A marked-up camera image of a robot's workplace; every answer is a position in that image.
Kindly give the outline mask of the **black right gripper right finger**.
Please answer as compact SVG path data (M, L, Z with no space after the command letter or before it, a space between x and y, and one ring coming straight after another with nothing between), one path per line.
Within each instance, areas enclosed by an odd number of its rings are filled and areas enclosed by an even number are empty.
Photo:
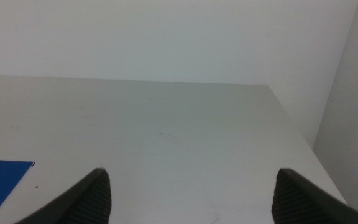
M275 224L358 224L358 211L294 171L276 176L272 216Z

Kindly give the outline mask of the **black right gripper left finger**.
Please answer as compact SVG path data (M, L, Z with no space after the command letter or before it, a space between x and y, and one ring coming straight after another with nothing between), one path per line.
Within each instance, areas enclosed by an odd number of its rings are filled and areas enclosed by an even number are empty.
M97 168L18 224L108 224L111 208L109 175Z

